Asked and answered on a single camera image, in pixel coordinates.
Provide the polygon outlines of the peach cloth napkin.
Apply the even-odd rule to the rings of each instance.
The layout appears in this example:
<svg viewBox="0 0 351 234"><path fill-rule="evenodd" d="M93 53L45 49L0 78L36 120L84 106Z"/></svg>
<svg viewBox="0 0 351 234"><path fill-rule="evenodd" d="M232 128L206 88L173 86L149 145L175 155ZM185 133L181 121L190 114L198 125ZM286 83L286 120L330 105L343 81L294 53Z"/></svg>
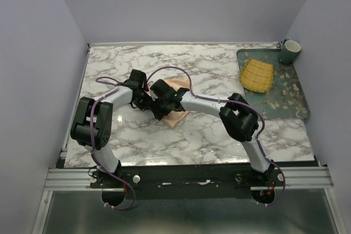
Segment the peach cloth napkin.
<svg viewBox="0 0 351 234"><path fill-rule="evenodd" d="M175 90L177 90L178 88L183 87L184 88L184 94L186 92L190 91L191 88L191 84L190 81L188 79L185 78L181 78L181 79L166 79L164 80L167 84L169 84L172 88L174 88ZM150 110L152 112L152 110L154 108L156 108L156 104L155 102L152 100L151 96L150 96L150 100L148 102L148 110ZM174 129L178 123L189 113L189 111L171 111L170 113L168 113L163 119L161 119L161 121L168 125L171 129Z"/></svg>

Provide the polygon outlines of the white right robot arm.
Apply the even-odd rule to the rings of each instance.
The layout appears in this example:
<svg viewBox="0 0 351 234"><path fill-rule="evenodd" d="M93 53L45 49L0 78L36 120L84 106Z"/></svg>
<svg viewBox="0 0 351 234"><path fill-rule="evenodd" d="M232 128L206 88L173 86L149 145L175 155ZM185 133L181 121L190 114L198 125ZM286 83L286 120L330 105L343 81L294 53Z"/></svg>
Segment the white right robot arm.
<svg viewBox="0 0 351 234"><path fill-rule="evenodd" d="M260 186L271 181L275 166L258 139L259 114L241 95L234 93L228 99L206 98L192 94L187 88L175 90L162 79L150 87L150 93L155 109L159 110L157 117L171 111L190 111L220 118L229 136L240 142L246 151L253 181Z"/></svg>

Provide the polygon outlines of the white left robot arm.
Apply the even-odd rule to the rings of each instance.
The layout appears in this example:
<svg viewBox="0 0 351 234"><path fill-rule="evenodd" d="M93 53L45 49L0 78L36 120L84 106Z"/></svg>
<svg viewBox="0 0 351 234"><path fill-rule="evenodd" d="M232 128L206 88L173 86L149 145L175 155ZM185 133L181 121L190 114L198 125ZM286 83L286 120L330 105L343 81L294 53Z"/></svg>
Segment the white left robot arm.
<svg viewBox="0 0 351 234"><path fill-rule="evenodd" d="M91 152L99 169L104 171L103 182L109 187L118 186L122 179L118 171L121 162L108 144L113 112L125 105L146 110L150 101L147 92L146 74L132 70L129 79L116 84L113 90L100 98L82 97L78 102L70 136Z"/></svg>

